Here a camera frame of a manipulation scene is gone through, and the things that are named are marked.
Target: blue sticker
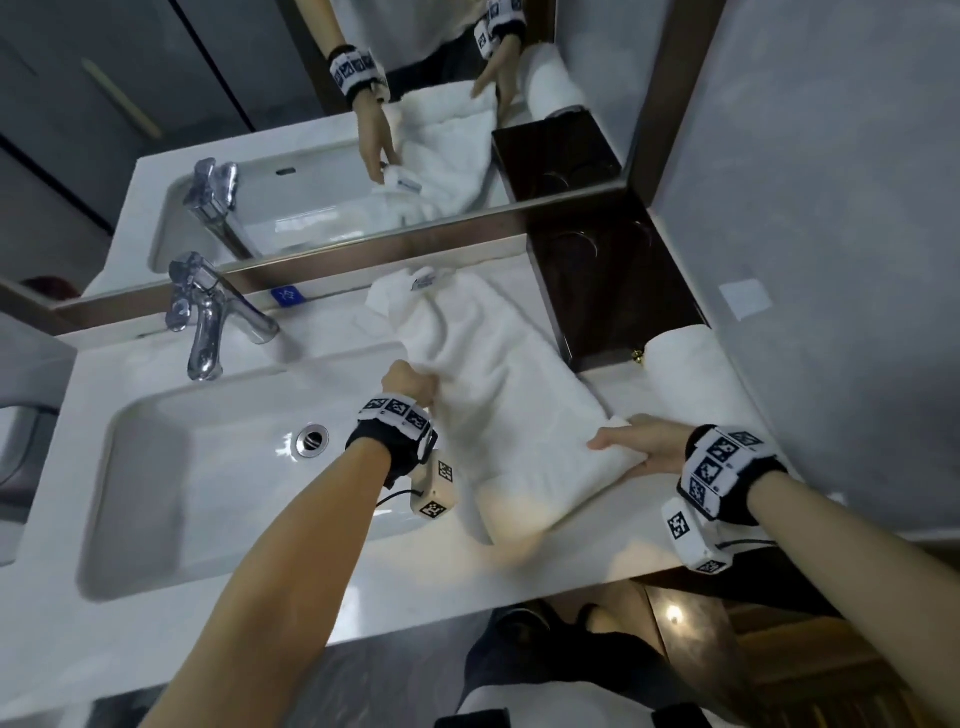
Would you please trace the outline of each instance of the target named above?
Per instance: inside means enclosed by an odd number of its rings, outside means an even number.
[[[283,308],[306,303],[306,298],[297,290],[297,286],[295,285],[284,285],[279,288],[274,288],[270,293]]]

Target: chrome faucet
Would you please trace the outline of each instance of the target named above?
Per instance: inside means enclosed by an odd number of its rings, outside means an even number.
[[[222,242],[237,260],[262,257],[237,220],[237,184],[240,169],[234,162],[217,166],[214,158],[201,159],[193,168],[193,182],[183,206]]]
[[[237,326],[255,344],[273,341],[280,332],[276,321],[254,308],[199,253],[181,255],[170,263],[170,280],[174,290],[167,328],[183,331],[190,323],[193,306],[197,306],[197,333],[186,367],[194,381],[212,381],[224,372],[220,342],[231,314],[236,314]]]

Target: wristband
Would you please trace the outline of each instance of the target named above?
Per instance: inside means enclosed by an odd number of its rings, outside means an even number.
[[[747,495],[761,477],[786,473],[773,448],[739,427],[704,425],[686,444],[677,491],[708,521],[756,526]]]
[[[370,89],[380,102],[390,101],[390,88],[370,51],[359,51],[352,45],[342,45],[330,54],[330,75],[347,103],[353,108],[357,95]]]
[[[371,399],[357,415],[357,427],[347,440],[376,440],[390,451],[390,472],[384,487],[394,487],[399,477],[409,475],[430,458],[437,444],[437,431],[417,402],[403,395],[384,394]]]
[[[486,20],[488,35],[498,41],[506,36],[517,36],[521,43],[527,39],[523,0],[487,0]]]

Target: hand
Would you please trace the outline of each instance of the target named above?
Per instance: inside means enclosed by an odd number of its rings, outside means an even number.
[[[433,398],[437,394],[435,376],[418,374],[410,364],[402,360],[394,362],[382,383],[385,394],[411,397],[421,407],[433,404]]]
[[[686,462],[686,441],[696,427],[661,420],[650,415],[630,418],[629,427],[601,427],[596,437],[587,443],[590,449],[607,449],[620,445],[637,452],[646,452],[645,462],[631,468],[624,480],[655,473],[679,475]]]
[[[394,150],[394,138],[390,133],[390,122],[383,107],[368,88],[357,94],[353,101],[353,110],[357,115],[357,131],[360,133],[360,157],[367,165],[367,174],[377,184],[383,184],[383,169],[380,168],[380,152],[385,152],[387,161],[400,164],[400,157]]]
[[[519,67],[520,39],[517,36],[507,36],[487,63],[487,68],[480,74],[470,94],[470,98],[475,99],[483,93],[484,88],[496,82],[496,90],[500,97],[497,118],[501,124],[507,118],[510,104],[516,98],[516,72]]]

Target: white countertop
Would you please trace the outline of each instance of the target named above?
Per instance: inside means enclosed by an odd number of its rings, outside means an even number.
[[[526,255],[475,266],[552,338]],[[278,312],[297,335],[310,319],[305,358],[393,340],[375,314],[360,321],[353,291]],[[344,311],[354,313],[344,315]],[[149,322],[82,349],[63,404],[51,457],[16,561],[0,569],[0,719],[168,682],[200,634],[226,576],[92,602],[78,588],[87,521],[99,491],[109,425],[131,401],[188,386],[191,336],[157,333]],[[242,336],[225,336],[228,376],[267,362]],[[97,340],[91,332],[87,339]],[[634,363],[586,373],[584,381],[612,413],[659,414]],[[676,479],[653,476],[610,488],[533,542],[491,546],[471,504],[412,533],[368,542],[348,587],[332,642],[370,637],[533,597],[671,569],[660,506]]]

